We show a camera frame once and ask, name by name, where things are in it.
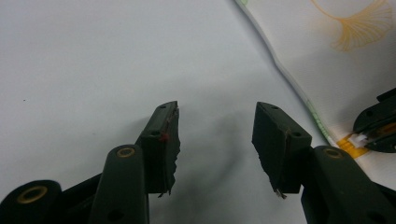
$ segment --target yellow leaf design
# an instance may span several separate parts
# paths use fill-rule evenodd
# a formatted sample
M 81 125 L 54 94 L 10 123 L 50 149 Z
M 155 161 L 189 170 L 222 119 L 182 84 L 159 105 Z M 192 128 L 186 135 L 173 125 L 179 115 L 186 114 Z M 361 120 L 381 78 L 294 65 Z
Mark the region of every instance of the yellow leaf design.
M 311 1 L 325 15 L 341 22 L 342 33 L 333 43 L 335 49 L 349 51 L 365 46 L 378 41 L 392 28 L 392 8 L 387 0 L 374 0 L 370 6 L 346 18 L 334 17 L 315 0 Z

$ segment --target white table surface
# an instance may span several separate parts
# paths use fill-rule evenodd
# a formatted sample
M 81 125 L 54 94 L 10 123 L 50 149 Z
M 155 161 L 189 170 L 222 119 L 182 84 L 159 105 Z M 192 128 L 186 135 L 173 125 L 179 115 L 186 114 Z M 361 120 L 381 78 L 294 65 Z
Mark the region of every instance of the white table surface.
M 177 182 L 150 195 L 151 223 L 305 223 L 301 196 L 276 197 L 250 143 L 256 102 L 325 142 L 232 0 L 1 1 L 0 199 L 99 174 L 174 100 Z

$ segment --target white fabric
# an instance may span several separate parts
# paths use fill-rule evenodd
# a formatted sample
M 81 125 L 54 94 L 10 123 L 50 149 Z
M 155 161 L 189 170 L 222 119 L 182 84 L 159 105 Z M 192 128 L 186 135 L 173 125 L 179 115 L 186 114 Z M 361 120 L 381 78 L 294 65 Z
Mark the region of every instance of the white fabric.
M 0 1 L 0 200 L 36 179 L 76 185 L 178 100 L 172 195 L 150 223 L 305 223 L 250 143 L 257 101 L 315 123 L 233 1 Z
M 396 87 L 394 0 L 236 0 L 329 142 L 352 133 L 359 113 Z M 396 189 L 396 155 L 357 162 Z

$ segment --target brass screw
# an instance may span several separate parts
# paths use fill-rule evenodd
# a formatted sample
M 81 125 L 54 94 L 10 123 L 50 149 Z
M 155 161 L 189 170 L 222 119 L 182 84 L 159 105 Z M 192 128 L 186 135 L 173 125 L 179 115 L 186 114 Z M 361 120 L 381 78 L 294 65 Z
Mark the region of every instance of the brass screw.
M 117 156 L 120 158 L 127 158 L 134 155 L 134 148 L 132 147 L 124 147 L 117 151 Z
M 343 154 L 341 154 L 341 152 L 334 150 L 332 148 L 325 148 L 323 151 L 324 153 L 326 153 L 328 157 L 331 157 L 333 159 L 341 159 L 344 157 Z
M 47 191 L 47 187 L 44 186 L 31 187 L 18 196 L 17 202 L 22 204 L 33 203 L 46 195 Z

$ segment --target round joint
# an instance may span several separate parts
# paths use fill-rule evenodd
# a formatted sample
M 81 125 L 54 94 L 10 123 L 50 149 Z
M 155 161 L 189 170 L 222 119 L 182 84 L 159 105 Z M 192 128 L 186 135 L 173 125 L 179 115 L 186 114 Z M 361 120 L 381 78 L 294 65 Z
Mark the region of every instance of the round joint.
M 47 187 L 44 186 L 31 187 L 18 196 L 17 202 L 23 204 L 33 203 L 46 195 L 47 191 Z
M 325 148 L 323 149 L 323 151 L 328 157 L 331 157 L 333 159 L 341 159 L 344 157 L 343 154 L 341 154 L 341 152 L 332 148 Z
M 134 155 L 134 148 L 132 147 L 124 147 L 117 151 L 117 156 L 121 158 L 127 158 Z

